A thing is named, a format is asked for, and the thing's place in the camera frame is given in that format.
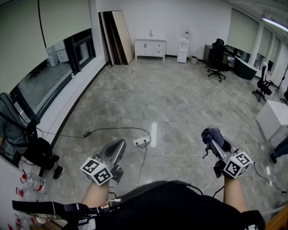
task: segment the person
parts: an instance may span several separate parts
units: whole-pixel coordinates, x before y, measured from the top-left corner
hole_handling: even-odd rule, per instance
[[[25,124],[19,117],[18,112],[15,111],[10,96],[7,93],[0,94],[0,148],[5,154],[4,143],[12,146],[19,154],[22,154],[27,160],[33,164],[48,170],[54,170],[54,179],[58,179],[64,172],[64,167],[57,165],[61,157],[54,155],[51,145],[42,138],[38,138],[34,146],[29,144],[27,138],[27,124]]]
[[[276,158],[288,154],[288,136],[277,145],[274,153],[271,153],[270,157],[273,163],[277,163]]]
[[[239,179],[225,176],[224,202],[180,183],[156,181],[140,186],[117,197],[128,200],[126,203],[90,220],[83,229],[244,230],[252,225],[265,229],[261,214],[248,211]],[[108,182],[102,186],[91,183],[81,203],[89,208],[106,207],[108,192]]]

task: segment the black office chair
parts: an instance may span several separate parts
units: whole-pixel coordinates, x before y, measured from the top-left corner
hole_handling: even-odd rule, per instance
[[[288,105],[288,88],[287,88],[287,91],[284,93],[284,98],[281,98],[280,101],[286,105]]]
[[[212,70],[212,69],[208,69],[207,72],[211,71],[213,73],[209,74],[208,77],[210,77],[211,75],[217,75],[220,80],[219,82],[222,81],[221,76],[224,77],[224,79],[226,79],[226,76],[224,76],[223,74],[221,74],[221,71],[229,71],[230,67],[229,67],[229,61],[227,61],[226,64],[223,63],[223,56],[224,56],[224,51],[226,50],[226,47],[224,46],[224,41],[222,39],[217,38],[216,42],[212,44],[212,57],[211,57],[211,64],[213,66],[215,66],[215,68],[217,69]]]
[[[266,69],[266,66],[263,66],[261,78],[257,82],[257,87],[260,90],[256,89],[255,91],[252,92],[253,94],[255,94],[255,93],[259,94],[259,100],[258,100],[259,102],[260,102],[261,98],[263,98],[264,101],[266,101],[265,94],[267,94],[267,95],[272,94],[272,91],[268,88],[271,84],[268,81],[266,81],[266,76],[265,76],[265,80],[264,80],[265,69]]]

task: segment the gray t-shirt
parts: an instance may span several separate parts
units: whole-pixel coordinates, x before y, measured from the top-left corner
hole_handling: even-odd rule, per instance
[[[17,122],[23,127],[27,125],[21,120],[16,111],[11,105],[12,100],[8,94],[0,94],[0,111],[11,120]],[[27,134],[24,129],[10,123],[4,117],[0,115],[0,137],[4,138],[4,141],[8,143],[20,154],[24,154],[27,147],[18,147],[14,145],[22,145],[28,143]]]

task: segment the power strip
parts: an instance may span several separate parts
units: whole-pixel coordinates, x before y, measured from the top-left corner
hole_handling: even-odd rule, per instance
[[[133,145],[134,146],[139,146],[139,147],[144,147],[146,145],[146,143],[149,143],[150,142],[150,137],[149,136],[146,136],[146,137],[141,137],[139,139],[136,139],[133,141]]]

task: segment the sneaker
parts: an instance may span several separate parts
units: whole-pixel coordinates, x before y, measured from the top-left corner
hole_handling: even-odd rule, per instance
[[[61,156],[53,155],[52,160],[56,163],[58,161],[61,161]]]
[[[276,157],[274,156],[273,153],[270,155],[270,157],[271,157],[271,160],[273,161],[273,163],[277,163]]]
[[[58,167],[55,170],[53,179],[57,180],[64,171],[65,171],[65,168],[58,165]]]

